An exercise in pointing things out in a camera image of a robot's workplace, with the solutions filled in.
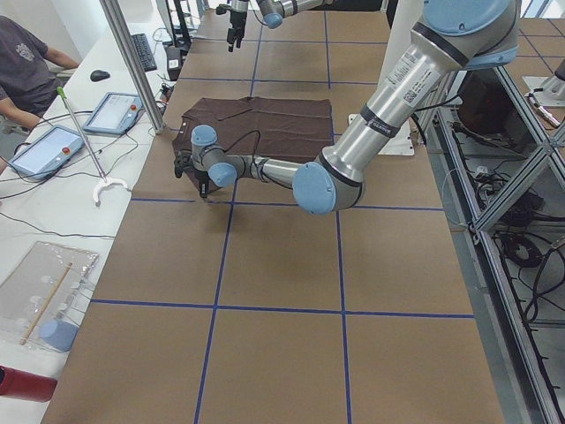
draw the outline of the red can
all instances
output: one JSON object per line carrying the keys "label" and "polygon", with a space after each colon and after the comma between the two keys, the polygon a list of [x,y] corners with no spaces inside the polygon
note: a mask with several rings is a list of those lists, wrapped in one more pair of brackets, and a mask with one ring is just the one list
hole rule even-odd
{"label": "red can", "polygon": [[47,402],[56,386],[54,378],[0,366],[0,396]]}

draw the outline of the computer mouse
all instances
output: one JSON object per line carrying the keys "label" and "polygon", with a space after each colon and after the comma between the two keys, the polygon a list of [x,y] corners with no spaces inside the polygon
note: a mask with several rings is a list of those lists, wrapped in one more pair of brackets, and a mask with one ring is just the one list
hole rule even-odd
{"label": "computer mouse", "polygon": [[102,69],[96,69],[90,74],[90,80],[93,82],[102,81],[109,78],[109,73]]}

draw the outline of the dark gray t-shirt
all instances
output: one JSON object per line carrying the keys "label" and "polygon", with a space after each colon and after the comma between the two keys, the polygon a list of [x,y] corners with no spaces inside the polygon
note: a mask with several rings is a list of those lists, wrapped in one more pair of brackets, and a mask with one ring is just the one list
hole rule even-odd
{"label": "dark gray t-shirt", "polygon": [[47,44],[13,20],[0,16],[0,100],[41,115],[57,96],[59,81],[43,57]]}

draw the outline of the tablet device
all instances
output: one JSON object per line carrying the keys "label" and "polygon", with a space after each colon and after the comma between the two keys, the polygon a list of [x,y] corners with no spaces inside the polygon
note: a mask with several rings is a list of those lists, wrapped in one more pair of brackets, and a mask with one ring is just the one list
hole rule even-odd
{"label": "tablet device", "polygon": [[123,135],[133,127],[142,108],[138,95],[106,93],[82,129],[88,133]]}
{"label": "tablet device", "polygon": [[78,132],[54,125],[8,164],[23,176],[44,179],[57,172],[83,144]]}

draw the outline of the blue cup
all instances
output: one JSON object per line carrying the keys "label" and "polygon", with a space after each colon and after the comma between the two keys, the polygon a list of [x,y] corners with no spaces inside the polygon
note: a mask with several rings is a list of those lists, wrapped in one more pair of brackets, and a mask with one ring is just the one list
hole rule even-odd
{"label": "blue cup", "polygon": [[59,351],[68,352],[78,331],[79,327],[70,322],[50,320],[39,328],[39,337]]}

